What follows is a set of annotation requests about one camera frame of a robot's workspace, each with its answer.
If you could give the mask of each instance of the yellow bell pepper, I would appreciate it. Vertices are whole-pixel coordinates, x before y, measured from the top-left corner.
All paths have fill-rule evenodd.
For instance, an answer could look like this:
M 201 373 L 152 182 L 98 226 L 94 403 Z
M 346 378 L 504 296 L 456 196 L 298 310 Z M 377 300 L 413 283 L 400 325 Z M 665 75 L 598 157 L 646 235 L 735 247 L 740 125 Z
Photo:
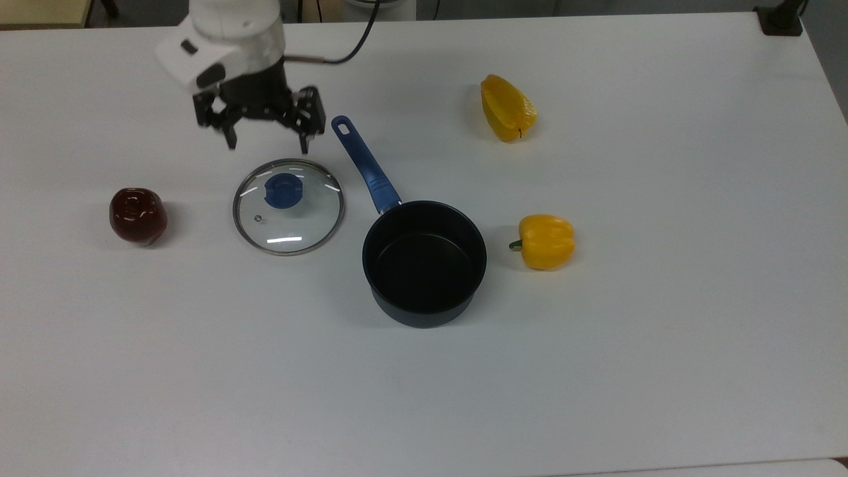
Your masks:
M 518 223 L 518 235 L 521 240 L 511 243 L 510 249 L 520 249 L 530 268 L 550 270 L 572 258 L 574 227 L 566 219 L 546 214 L 526 216 Z
M 536 122 L 537 113 L 533 103 L 500 76 L 486 76 L 480 83 L 480 96 L 486 121 L 501 141 L 524 137 Z

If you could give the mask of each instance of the floor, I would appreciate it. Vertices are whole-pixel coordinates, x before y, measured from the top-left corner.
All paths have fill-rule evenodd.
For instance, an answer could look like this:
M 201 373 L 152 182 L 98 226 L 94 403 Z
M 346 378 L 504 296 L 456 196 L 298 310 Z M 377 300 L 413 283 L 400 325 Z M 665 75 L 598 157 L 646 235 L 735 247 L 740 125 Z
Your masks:
M 438 0 L 417 0 L 419 20 L 429 20 Z M 109 20 L 95 2 L 94 25 L 176 25 L 188 12 L 188 0 L 115 0 L 120 17 Z M 295 19 L 296 0 L 281 0 L 287 22 Z M 670 14 L 751 11 L 756 5 L 773 6 L 777 0 L 441 0 L 440 20 L 470 18 L 538 17 L 551 15 Z M 848 121 L 848 1 L 810 0 L 803 16 L 824 72 Z

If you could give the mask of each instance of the black bracket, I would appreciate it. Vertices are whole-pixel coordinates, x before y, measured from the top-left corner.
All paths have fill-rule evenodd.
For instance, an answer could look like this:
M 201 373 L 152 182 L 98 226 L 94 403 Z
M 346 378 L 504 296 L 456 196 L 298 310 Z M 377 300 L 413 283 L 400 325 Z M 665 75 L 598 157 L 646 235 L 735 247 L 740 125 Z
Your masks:
M 769 36 L 801 36 L 798 9 L 806 0 L 785 0 L 777 7 L 754 7 L 762 32 Z

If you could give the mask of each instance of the black cable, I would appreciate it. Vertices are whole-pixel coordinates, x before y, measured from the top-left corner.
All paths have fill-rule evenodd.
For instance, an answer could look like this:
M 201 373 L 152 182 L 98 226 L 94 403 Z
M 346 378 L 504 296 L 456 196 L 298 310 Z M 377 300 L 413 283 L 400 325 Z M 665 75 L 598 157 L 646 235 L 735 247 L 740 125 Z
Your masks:
M 374 10 L 371 11 L 371 17 L 368 19 L 368 26 L 365 27 L 365 32 L 362 33 L 362 38 L 360 38 L 360 42 L 356 44 L 354 51 L 350 52 L 348 56 L 342 59 L 325 59 L 323 61 L 324 63 L 329 65 L 340 65 L 342 63 L 346 63 L 360 52 L 360 48 L 362 48 L 362 45 L 365 44 L 366 38 L 368 38 L 368 33 L 371 32 L 371 27 L 374 26 L 374 20 L 377 18 L 377 11 L 380 9 L 380 3 L 382 3 L 382 0 L 376 0 L 374 2 Z

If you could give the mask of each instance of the blue lid knob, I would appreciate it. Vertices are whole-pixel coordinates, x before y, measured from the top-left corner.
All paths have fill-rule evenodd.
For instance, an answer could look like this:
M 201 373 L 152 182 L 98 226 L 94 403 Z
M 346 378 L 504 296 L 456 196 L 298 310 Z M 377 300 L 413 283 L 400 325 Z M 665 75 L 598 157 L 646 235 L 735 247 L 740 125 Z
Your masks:
M 265 202 L 275 209 L 294 207 L 304 197 L 304 182 L 283 172 L 265 182 Z

